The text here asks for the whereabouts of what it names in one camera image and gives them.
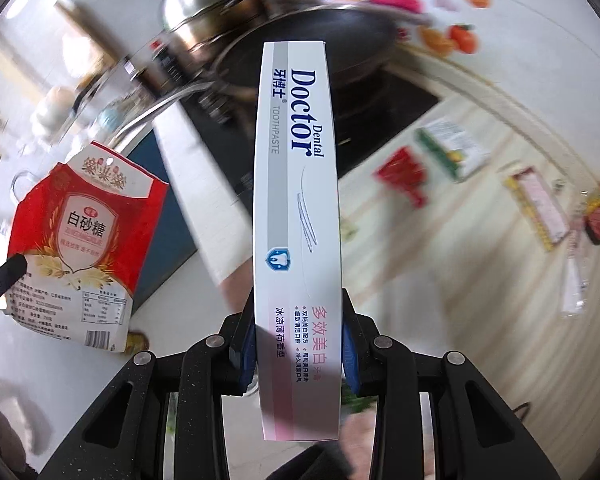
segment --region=white box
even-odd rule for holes
[[[265,440],[330,440],[340,423],[338,177],[324,43],[266,43],[253,197]]]

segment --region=red plastic package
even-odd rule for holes
[[[55,338],[125,350],[132,297],[168,184],[92,142],[16,209],[8,255],[26,275],[7,314]]]
[[[376,171],[376,175],[389,186],[405,193],[414,207],[421,208],[427,203],[427,197],[420,190],[427,179],[427,170],[408,148],[403,146],[397,150]]]

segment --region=blue shield logo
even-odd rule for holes
[[[289,249],[272,249],[267,254],[267,264],[273,270],[289,270],[291,257]]]

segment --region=shield-shaped label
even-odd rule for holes
[[[116,214],[84,195],[69,195],[58,225],[58,252],[73,272],[94,267],[107,252]]]

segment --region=silver bolt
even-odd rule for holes
[[[147,364],[151,360],[151,354],[149,352],[138,352],[134,355],[134,363],[138,366]]]
[[[210,335],[206,338],[205,343],[209,348],[218,348],[224,344],[224,337],[218,334]]]
[[[446,360],[453,365],[461,365],[464,363],[464,356],[460,352],[449,352],[446,355]]]
[[[385,335],[379,335],[374,339],[374,345],[378,348],[391,348],[392,344],[394,344],[394,342],[391,341],[391,338]]]

